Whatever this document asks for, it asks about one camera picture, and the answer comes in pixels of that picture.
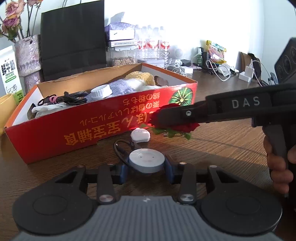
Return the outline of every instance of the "white bottle cap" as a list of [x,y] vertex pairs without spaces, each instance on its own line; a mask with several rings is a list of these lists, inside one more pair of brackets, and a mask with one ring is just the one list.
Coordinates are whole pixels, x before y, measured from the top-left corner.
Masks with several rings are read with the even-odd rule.
[[134,143],[148,142],[150,140],[150,132],[145,129],[137,128],[132,131],[131,138]]
[[91,90],[91,97],[93,100],[101,100],[112,94],[109,85],[100,85]]
[[129,164],[142,173],[155,173],[163,169],[165,156],[152,149],[137,149],[129,155]]

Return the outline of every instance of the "red rose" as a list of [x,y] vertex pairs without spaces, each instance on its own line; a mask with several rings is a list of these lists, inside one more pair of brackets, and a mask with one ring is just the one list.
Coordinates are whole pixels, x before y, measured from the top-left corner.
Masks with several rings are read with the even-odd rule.
[[[158,113],[162,109],[171,108],[171,107],[178,107],[178,106],[179,105],[178,104],[175,104],[175,103],[162,106],[161,108],[159,108],[157,111],[155,111],[151,115],[149,123],[152,124],[153,126],[155,126],[155,128],[166,129],[166,128],[157,126],[157,123],[158,123],[158,121],[157,121],[157,115],[158,115]],[[194,131],[199,126],[200,125],[198,123],[188,123],[188,124],[179,125],[179,126],[168,126],[167,128],[171,128],[172,130],[177,131],[177,132],[190,133],[191,131]]]

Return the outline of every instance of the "red cardboard box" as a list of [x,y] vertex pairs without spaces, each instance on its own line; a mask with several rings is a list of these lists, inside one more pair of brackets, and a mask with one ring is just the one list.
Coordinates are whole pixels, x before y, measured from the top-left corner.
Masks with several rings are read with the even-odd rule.
[[[29,119],[32,104],[37,106],[46,96],[91,90],[133,71],[163,78],[169,87],[90,102]],[[181,105],[192,104],[196,90],[194,80],[149,64],[98,69],[34,86],[6,123],[5,131],[20,157],[29,164],[135,129],[147,123],[151,113],[175,99],[179,98]]]

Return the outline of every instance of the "transparent container of nuts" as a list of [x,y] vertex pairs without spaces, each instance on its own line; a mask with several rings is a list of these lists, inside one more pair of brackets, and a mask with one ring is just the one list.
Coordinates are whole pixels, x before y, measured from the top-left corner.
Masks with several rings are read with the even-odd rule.
[[136,64],[136,46],[108,47],[108,66]]

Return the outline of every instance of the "black pouch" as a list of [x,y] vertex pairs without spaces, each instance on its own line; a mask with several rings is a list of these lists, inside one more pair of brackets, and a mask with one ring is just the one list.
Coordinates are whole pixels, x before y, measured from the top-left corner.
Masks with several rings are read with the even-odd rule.
[[104,0],[42,13],[44,80],[105,68]]

